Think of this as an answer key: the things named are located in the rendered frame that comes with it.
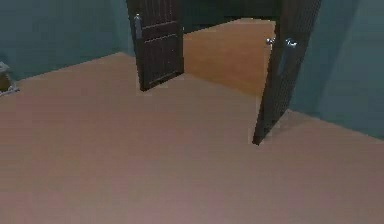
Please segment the dark brown room door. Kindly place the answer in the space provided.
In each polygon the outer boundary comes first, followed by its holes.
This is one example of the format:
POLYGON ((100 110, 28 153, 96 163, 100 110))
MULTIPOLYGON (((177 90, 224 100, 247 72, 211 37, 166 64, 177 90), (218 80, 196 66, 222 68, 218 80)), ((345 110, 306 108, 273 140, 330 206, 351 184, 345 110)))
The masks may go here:
POLYGON ((282 0, 270 46, 267 78, 259 107, 253 143, 259 145, 289 107, 322 0, 282 0), (297 42, 288 47, 287 38, 297 42))
POLYGON ((181 0, 126 0, 141 91, 184 73, 181 0), (142 18, 136 39, 134 17, 142 18))

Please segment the grey and brown furniture piece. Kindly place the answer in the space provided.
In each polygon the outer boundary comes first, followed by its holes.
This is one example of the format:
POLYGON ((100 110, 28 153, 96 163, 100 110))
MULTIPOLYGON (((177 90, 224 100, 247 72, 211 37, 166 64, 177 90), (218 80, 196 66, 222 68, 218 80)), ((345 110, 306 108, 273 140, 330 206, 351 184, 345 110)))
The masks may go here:
POLYGON ((17 91, 19 88, 11 77, 10 67, 0 61, 0 97, 17 91))

